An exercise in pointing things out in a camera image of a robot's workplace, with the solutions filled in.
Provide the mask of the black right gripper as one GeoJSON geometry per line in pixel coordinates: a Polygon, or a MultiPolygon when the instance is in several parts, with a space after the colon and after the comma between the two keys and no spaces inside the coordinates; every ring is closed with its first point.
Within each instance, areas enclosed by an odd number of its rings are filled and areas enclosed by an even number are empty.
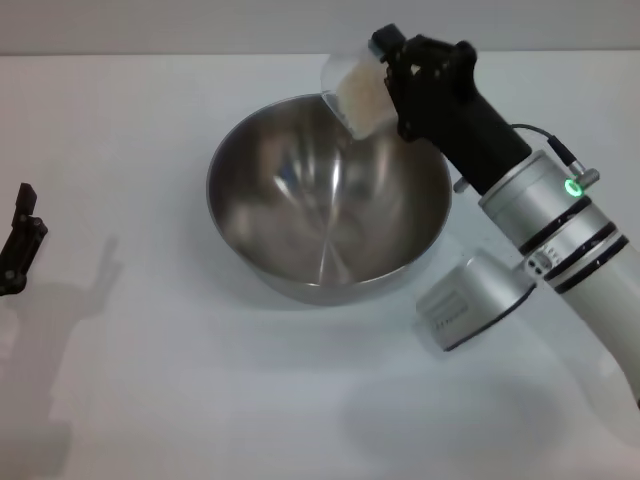
{"type": "Polygon", "coordinates": [[[379,61],[389,60],[385,86],[400,137],[431,142],[479,194],[531,155],[476,87],[477,52],[469,42],[423,35],[406,40],[396,25],[385,25],[372,34],[370,50],[379,61]]]}

